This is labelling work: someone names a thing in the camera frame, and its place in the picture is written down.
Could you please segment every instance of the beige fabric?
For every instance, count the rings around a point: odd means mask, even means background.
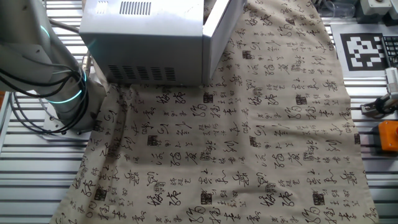
[[[210,86],[111,85],[51,223],[377,223],[349,103],[309,1],[250,0]]]

